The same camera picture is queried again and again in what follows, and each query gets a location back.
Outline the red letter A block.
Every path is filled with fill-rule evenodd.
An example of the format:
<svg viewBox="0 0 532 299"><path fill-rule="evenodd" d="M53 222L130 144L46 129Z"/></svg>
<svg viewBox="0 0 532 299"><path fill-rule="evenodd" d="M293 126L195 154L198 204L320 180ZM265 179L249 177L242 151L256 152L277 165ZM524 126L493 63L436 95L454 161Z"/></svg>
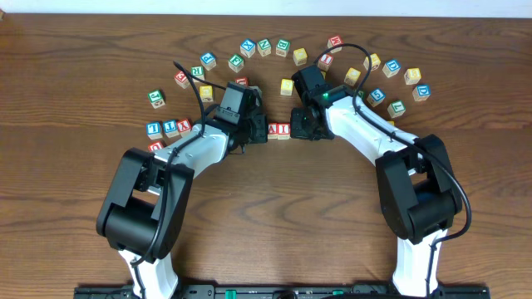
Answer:
<svg viewBox="0 0 532 299"><path fill-rule="evenodd" d="M278 138L278 124L269 123L268 124L268 139L276 140Z"/></svg>

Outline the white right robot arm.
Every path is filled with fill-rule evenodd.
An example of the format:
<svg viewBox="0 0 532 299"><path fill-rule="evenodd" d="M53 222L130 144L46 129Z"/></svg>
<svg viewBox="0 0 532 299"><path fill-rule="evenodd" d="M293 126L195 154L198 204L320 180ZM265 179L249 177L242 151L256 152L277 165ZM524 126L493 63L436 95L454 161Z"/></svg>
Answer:
<svg viewBox="0 0 532 299"><path fill-rule="evenodd" d="M292 76L303 103L291 114L291 136L340 137L375 167L381 211L397 236L392 283L403 296L430 297L438 288L438 251L462 210L463 190L441 139L418 138L391 125L349 86L327 83L317 66Z"/></svg>

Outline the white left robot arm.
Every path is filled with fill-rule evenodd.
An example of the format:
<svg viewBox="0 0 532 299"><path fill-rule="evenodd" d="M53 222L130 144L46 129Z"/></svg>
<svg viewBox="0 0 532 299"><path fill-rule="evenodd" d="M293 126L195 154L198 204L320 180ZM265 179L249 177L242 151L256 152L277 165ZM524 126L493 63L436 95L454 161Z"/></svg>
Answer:
<svg viewBox="0 0 532 299"><path fill-rule="evenodd" d="M202 111L174 144L127 150L96 219L96 231L125 259L137 298L171 298L179 278L171 263L194 178L236 149L268 140L257 86L230 82L219 105Z"/></svg>

